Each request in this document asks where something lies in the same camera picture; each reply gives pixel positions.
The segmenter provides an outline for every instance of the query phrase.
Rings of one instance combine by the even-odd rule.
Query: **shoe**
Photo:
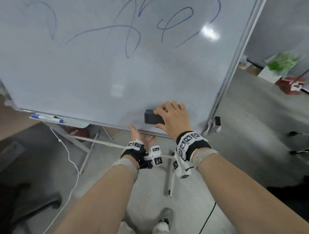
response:
[[[165,222],[168,225],[168,228],[171,229],[171,226],[173,224],[173,219],[174,219],[174,213],[171,209],[169,208],[164,208],[161,213],[160,213],[160,222]]]

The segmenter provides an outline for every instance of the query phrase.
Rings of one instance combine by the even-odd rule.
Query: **black cable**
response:
[[[202,227],[202,229],[201,229],[201,231],[200,231],[199,234],[201,234],[203,228],[205,227],[205,225],[206,225],[206,223],[207,223],[209,217],[211,216],[212,212],[214,211],[214,208],[215,208],[216,204],[217,204],[217,203],[215,202],[215,203],[214,203],[214,207],[213,207],[212,211],[210,212],[210,214],[208,215],[208,218],[206,219],[206,221],[205,221],[205,223],[204,223],[204,225],[203,225],[203,227]]]

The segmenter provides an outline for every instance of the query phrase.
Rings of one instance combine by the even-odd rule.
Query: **wall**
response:
[[[267,0],[245,54],[260,66],[273,54],[293,51],[305,56],[292,70],[300,75],[309,67],[309,1]]]

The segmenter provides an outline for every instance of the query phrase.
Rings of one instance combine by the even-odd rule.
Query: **forearm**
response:
[[[55,234],[117,233],[133,184],[128,168],[114,166],[74,204]]]
[[[220,155],[209,155],[198,169],[214,200],[239,233],[309,230],[305,220]]]

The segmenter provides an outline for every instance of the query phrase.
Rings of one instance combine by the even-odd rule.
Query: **left hand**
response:
[[[129,125],[129,129],[131,131],[132,141],[135,140],[142,141],[145,145],[145,150],[148,152],[150,146],[155,141],[155,136],[141,134],[136,130],[136,128],[133,125]]]

